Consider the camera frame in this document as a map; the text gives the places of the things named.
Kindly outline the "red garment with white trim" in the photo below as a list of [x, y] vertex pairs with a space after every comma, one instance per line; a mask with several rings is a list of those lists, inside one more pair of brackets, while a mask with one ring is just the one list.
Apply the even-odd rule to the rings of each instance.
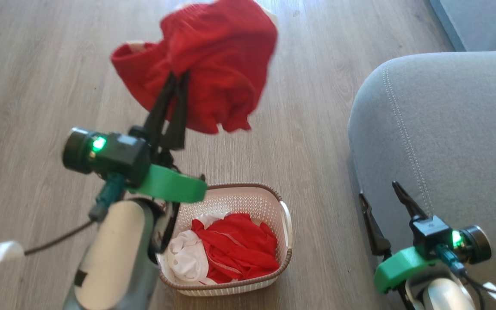
[[250, 131], [277, 45], [277, 18], [255, 0], [214, 0], [177, 8], [160, 30], [160, 41], [128, 41], [110, 55], [135, 100], [152, 109], [169, 74], [188, 73], [189, 129]]

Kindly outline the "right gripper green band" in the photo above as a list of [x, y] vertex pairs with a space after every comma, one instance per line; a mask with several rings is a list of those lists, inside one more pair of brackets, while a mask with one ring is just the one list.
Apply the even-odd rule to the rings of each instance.
[[[392, 181], [392, 188], [398, 200], [405, 206], [411, 222], [429, 219], [398, 181]], [[391, 243], [382, 234], [363, 192], [359, 193], [359, 200], [372, 255], [391, 256], [380, 263], [375, 271], [373, 282], [378, 292], [385, 294], [440, 261], [438, 258], [425, 259], [415, 247], [403, 249], [392, 255]]]

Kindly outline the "white woven plastic laundry basket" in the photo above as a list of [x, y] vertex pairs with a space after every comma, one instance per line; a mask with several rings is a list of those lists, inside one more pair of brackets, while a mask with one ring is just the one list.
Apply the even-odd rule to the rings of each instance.
[[273, 188], [258, 183], [216, 184], [208, 187], [205, 199], [195, 204], [183, 204], [177, 216], [173, 237], [191, 227], [193, 219], [207, 214], [247, 213], [256, 222], [264, 222], [277, 236], [276, 259], [279, 269], [252, 280], [216, 285], [188, 285], [177, 279], [167, 263], [165, 254], [158, 254], [160, 280], [179, 293], [193, 297], [244, 294], [272, 285], [291, 261], [294, 241], [291, 213], [282, 197]]

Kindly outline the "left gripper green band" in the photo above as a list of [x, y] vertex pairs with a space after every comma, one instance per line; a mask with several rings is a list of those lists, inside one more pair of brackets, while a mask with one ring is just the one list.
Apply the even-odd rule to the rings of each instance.
[[[144, 122], [143, 129], [150, 149], [182, 150], [185, 146], [188, 110], [189, 71], [179, 77], [170, 73]], [[163, 135], [168, 106], [175, 99], [167, 131]], [[193, 204], [205, 198], [207, 183], [173, 169], [152, 164], [139, 187], [126, 187], [130, 193], [141, 194], [168, 202]]]

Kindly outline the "red garment with white stitching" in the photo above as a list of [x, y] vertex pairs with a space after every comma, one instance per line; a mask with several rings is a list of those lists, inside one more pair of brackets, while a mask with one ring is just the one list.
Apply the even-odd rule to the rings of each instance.
[[279, 269], [276, 235], [250, 214], [227, 214], [209, 225], [194, 219], [191, 231], [201, 239], [208, 263], [205, 278], [212, 283], [255, 279]]

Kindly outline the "grey fabric sofa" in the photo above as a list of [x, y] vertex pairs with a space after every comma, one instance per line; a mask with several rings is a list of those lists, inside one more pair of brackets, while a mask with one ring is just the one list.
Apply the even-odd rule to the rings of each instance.
[[496, 51], [385, 61], [360, 87], [347, 131], [358, 187], [392, 251], [412, 246], [398, 181], [428, 214], [484, 230], [492, 258], [468, 271], [496, 285]]

